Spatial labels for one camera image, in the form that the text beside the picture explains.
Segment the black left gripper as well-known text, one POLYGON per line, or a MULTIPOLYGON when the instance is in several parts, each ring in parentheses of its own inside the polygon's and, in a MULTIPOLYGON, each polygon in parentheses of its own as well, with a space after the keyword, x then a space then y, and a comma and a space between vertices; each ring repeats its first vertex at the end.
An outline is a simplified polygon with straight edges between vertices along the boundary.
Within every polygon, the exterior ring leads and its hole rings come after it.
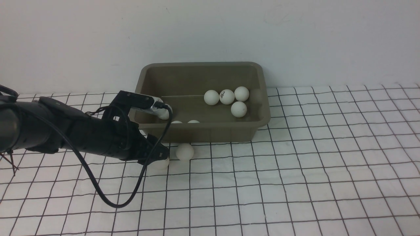
POLYGON ((72 121, 66 135, 78 151, 150 165, 169 158, 170 150, 152 134, 143 136, 138 124, 96 117, 72 121))

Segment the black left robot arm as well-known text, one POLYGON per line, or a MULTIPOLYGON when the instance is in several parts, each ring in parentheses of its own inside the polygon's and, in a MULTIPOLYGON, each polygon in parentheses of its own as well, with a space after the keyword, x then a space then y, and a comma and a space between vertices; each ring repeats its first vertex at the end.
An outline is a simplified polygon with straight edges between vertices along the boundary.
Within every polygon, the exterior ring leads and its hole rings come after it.
POLYGON ((80 152, 113 157, 144 164, 158 138, 144 137, 138 124, 129 119, 96 118, 58 100, 40 97, 33 102, 18 102, 1 95, 1 152, 27 149, 45 154, 70 149, 53 128, 35 117, 54 124, 80 152))

